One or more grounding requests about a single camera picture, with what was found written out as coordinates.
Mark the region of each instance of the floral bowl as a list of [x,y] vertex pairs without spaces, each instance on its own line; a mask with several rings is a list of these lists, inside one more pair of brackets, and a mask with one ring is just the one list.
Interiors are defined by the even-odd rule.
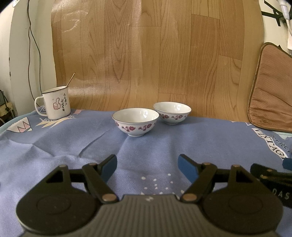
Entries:
[[154,127],[159,114],[152,109],[130,108],[115,112],[112,118],[124,133],[141,137]]
[[184,121],[192,111],[189,106],[176,102],[158,102],[153,107],[159,113],[162,121],[170,125]]

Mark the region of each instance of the bowl foot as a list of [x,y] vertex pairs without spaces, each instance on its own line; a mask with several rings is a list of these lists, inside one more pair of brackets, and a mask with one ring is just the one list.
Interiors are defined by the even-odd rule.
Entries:
[[176,125],[178,123],[166,123],[166,124],[168,124],[168,125]]
[[128,136],[130,136],[130,137],[141,137],[141,136],[143,136],[143,135],[144,135],[144,134],[134,136],[134,135],[130,135],[130,134],[128,134]]

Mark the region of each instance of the wood grain wall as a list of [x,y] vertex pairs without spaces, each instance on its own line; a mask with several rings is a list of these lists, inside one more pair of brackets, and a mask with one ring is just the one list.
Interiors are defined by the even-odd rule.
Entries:
[[189,105],[192,115],[248,121],[263,43],[257,0],[56,0],[57,85],[73,108]]

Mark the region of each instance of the mug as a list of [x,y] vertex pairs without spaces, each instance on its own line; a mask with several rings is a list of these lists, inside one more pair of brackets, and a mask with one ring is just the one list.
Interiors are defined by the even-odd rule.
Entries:
[[[49,90],[45,90],[42,93],[43,96],[39,96],[34,101],[36,111],[41,116],[47,116],[50,120],[56,120],[66,117],[71,112],[68,87],[59,86]],[[37,109],[37,100],[43,98],[46,108],[46,114],[41,114]]]

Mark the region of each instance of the mug handle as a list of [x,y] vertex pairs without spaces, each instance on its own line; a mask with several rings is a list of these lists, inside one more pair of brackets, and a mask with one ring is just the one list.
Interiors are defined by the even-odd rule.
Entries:
[[36,105],[37,105],[37,100],[40,99],[40,98],[44,98],[44,97],[43,97],[43,96],[36,97],[36,99],[34,100],[34,107],[36,108],[36,112],[37,112],[39,115],[47,117],[47,116],[48,116],[47,114],[41,114],[41,113],[39,112],[39,110],[37,109],[37,106],[36,106]]

